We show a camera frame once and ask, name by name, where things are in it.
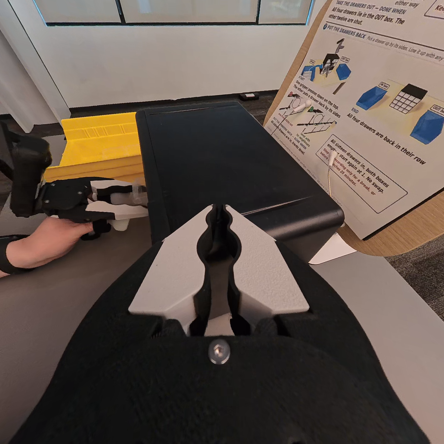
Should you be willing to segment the black drawer cabinet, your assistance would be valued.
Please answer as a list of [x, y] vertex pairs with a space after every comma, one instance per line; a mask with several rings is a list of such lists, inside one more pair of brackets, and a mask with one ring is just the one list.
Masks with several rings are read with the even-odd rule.
[[345, 220], [340, 206], [238, 102], [136, 112], [151, 241], [227, 204], [309, 262]]

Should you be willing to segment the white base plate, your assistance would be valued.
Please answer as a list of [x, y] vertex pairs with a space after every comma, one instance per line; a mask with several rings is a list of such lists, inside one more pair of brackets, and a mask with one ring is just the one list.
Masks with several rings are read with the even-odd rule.
[[336, 232], [325, 245], [317, 252], [309, 261], [311, 265], [319, 265], [331, 260], [344, 257], [356, 252], [354, 248], [349, 246], [342, 237]]

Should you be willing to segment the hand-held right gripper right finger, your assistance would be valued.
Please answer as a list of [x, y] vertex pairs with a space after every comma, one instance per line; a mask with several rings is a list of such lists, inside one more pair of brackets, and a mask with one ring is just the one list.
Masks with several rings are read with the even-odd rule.
[[229, 205], [221, 215], [233, 258], [227, 289], [232, 331], [252, 331], [262, 319], [308, 312], [309, 304], [276, 240]]

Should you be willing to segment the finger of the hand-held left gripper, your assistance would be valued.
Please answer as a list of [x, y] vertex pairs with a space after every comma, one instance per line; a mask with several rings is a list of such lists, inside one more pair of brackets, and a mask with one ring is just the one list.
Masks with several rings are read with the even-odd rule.
[[92, 200], [113, 205], [130, 205], [131, 184], [91, 184]]
[[89, 203], [85, 211], [88, 219], [92, 221], [106, 220], [116, 231], [125, 231], [130, 219], [148, 217], [148, 209], [139, 205]]

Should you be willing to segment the instruction poster on board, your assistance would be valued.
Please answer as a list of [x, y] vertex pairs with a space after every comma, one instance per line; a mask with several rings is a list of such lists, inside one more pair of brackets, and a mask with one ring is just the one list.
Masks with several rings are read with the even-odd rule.
[[[314, 36], [321, 25], [321, 21], [330, 6], [331, 1], [325, 1], [305, 37], [289, 71], [287, 72], [280, 89], [278, 90], [266, 116], [263, 126], [271, 122], [273, 112], [283, 100], [287, 89], [293, 84]], [[368, 240], [360, 240], [356, 234], [344, 223], [338, 228], [334, 236], [339, 236], [342, 244], [347, 244], [355, 251], [378, 256], [395, 256], [418, 248], [425, 243], [443, 235], [443, 190], [437, 192], [429, 199], [420, 203], [410, 212], [402, 215], [396, 221], [383, 228]]]

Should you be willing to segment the yellow storage bin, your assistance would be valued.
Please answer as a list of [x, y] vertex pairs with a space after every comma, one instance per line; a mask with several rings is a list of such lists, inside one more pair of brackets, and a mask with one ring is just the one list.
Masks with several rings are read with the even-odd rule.
[[61, 121], [66, 146], [58, 166], [44, 179], [102, 177], [145, 185], [136, 113], [107, 114]]

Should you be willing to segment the person's left hand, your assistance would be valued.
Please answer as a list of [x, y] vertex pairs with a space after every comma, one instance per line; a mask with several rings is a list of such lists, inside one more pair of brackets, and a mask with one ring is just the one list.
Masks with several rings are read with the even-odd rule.
[[5, 257], [17, 269], [35, 269], [67, 254], [93, 223], [48, 217], [28, 237], [8, 243]]

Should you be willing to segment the printed instruction poster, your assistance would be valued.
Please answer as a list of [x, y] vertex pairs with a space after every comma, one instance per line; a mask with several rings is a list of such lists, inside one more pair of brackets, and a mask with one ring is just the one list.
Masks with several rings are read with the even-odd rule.
[[265, 129], [365, 239], [443, 189], [443, 1], [332, 1]]

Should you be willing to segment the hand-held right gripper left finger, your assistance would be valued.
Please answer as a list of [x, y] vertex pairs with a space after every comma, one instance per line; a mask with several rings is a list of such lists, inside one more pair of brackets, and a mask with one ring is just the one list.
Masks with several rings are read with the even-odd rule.
[[175, 319], [188, 336], [204, 333], [211, 307], [205, 256], [212, 246], [212, 223], [208, 205], [163, 240], [129, 305], [131, 314]]

